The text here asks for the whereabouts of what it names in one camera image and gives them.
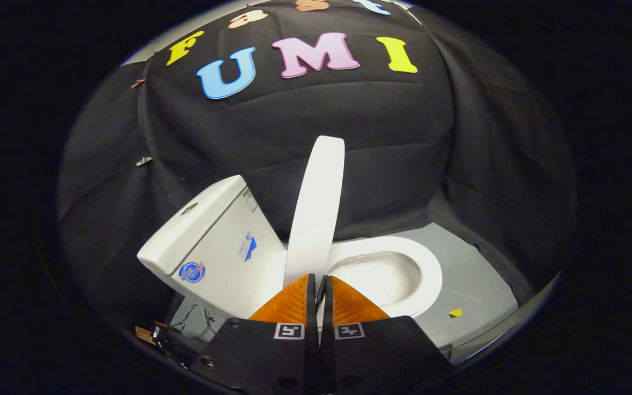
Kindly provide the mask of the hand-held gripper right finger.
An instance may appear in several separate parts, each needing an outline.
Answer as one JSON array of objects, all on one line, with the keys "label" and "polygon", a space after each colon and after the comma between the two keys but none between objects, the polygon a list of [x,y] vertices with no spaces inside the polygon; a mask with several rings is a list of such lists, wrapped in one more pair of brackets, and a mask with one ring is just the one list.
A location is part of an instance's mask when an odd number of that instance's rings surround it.
[{"label": "hand-held gripper right finger", "polygon": [[335,276],[324,284],[323,394],[417,394],[453,365],[411,317],[389,317]]}]

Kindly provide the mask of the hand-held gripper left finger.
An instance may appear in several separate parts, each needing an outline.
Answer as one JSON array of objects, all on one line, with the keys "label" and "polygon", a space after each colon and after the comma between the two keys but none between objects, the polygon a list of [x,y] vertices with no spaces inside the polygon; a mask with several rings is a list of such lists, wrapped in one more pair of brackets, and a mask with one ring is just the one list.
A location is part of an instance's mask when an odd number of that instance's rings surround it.
[{"label": "hand-held gripper left finger", "polygon": [[319,394],[316,285],[309,273],[296,291],[300,322],[229,318],[190,371],[236,394]]}]

